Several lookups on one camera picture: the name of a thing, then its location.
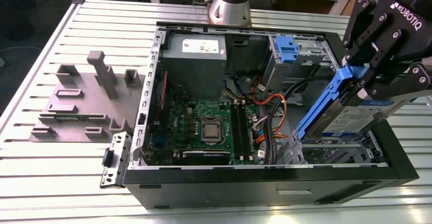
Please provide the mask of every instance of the chip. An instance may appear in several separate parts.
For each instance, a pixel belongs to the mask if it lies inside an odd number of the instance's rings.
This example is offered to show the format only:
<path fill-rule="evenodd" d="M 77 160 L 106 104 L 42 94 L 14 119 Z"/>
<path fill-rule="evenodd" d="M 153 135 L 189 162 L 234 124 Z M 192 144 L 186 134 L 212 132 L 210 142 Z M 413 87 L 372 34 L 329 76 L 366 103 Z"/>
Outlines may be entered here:
<path fill-rule="evenodd" d="M 204 137 L 205 138 L 218 138 L 218 125 L 205 124 L 204 125 Z"/>

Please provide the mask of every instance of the motherboard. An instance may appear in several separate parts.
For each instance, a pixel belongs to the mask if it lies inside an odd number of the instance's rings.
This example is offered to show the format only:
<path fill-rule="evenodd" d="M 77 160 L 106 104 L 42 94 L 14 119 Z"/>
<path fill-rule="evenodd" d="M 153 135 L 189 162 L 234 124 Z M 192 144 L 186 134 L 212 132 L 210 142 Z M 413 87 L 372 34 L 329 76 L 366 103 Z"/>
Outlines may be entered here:
<path fill-rule="evenodd" d="M 244 102 L 172 101 L 166 130 L 153 130 L 146 144 L 152 165 L 256 164 L 256 118 L 256 106 Z"/>

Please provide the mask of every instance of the open computer tower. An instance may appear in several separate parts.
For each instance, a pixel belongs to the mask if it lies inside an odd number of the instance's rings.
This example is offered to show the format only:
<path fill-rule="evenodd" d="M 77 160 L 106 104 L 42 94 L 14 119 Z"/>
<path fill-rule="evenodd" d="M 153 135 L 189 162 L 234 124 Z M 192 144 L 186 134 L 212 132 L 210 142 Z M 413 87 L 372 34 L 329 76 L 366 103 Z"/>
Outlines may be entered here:
<path fill-rule="evenodd" d="M 386 121 L 357 141 L 298 141 L 294 129 L 329 80 L 301 86 L 270 150 L 260 140 L 274 101 L 296 82 L 330 78 L 334 33 L 158 23 L 133 132 L 114 135 L 101 188 L 128 188 L 145 208 L 342 203 L 418 178 Z"/>

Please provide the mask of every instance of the drive label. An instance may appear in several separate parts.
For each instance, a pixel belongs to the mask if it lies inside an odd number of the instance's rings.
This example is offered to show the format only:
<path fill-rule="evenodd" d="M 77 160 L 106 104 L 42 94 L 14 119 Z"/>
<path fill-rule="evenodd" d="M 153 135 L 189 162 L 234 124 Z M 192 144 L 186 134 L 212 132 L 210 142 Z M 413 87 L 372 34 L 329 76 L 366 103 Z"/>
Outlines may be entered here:
<path fill-rule="evenodd" d="M 384 111 L 392 104 L 393 101 L 388 100 L 366 100 L 358 106 L 344 107 L 342 112 L 324 129 L 322 135 L 340 137 L 360 132 L 373 120 L 374 114 Z"/>

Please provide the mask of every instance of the blue drive bracket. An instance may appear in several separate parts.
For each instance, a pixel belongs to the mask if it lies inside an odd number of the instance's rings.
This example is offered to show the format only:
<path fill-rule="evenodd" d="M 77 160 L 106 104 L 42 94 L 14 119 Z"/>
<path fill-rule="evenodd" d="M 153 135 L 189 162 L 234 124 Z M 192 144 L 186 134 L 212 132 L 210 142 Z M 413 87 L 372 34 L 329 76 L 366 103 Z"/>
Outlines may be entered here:
<path fill-rule="evenodd" d="M 298 56 L 298 46 L 292 37 L 276 36 L 276 49 L 282 63 L 293 63 Z"/>
<path fill-rule="evenodd" d="M 321 96 L 317 98 L 312 108 L 309 109 L 308 113 L 305 114 L 302 120 L 297 125 L 297 137 L 301 140 L 305 136 L 306 129 L 314 123 L 317 118 L 321 115 L 330 105 L 330 103 L 336 100 L 340 96 L 340 92 L 342 90 L 342 84 L 345 80 L 352 78 L 360 78 L 366 71 L 366 67 L 362 66 L 349 66 L 345 65 L 334 74 L 334 77 L 326 86 Z"/>

